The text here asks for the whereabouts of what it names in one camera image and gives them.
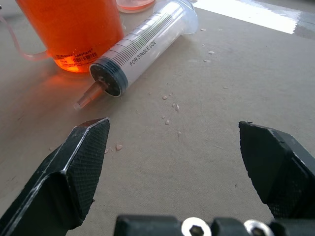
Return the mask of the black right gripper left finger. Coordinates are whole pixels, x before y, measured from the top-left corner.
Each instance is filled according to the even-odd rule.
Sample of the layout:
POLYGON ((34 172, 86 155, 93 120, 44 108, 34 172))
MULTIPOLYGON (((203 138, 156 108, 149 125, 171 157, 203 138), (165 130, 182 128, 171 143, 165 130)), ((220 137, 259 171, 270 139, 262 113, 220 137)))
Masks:
POLYGON ((81 226, 94 201, 109 129, 109 118, 74 127, 3 214, 0 234, 64 236, 81 226))

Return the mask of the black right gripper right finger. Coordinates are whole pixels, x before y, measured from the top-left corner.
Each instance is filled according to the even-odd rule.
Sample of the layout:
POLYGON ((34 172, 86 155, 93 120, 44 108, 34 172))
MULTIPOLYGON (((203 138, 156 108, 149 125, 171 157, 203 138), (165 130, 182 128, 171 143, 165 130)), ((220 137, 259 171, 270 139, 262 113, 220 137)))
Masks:
POLYGON ((249 178, 274 218, 315 217, 315 158, 290 134, 239 122, 249 178))

